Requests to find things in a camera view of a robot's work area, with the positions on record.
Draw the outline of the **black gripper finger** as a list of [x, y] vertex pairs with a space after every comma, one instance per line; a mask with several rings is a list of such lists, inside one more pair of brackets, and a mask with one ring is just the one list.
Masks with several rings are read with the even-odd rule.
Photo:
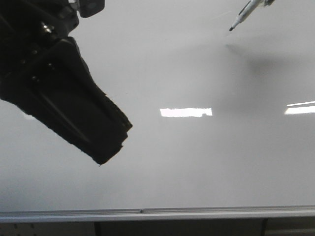
[[97, 86], [72, 37], [59, 40], [19, 77], [14, 103], [103, 165], [132, 124]]

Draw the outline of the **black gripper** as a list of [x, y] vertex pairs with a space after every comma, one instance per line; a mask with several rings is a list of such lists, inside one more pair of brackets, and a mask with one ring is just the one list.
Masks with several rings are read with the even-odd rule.
[[70, 33], [79, 4], [68, 0], [0, 3], [0, 97], [16, 106], [80, 102], [80, 52]]

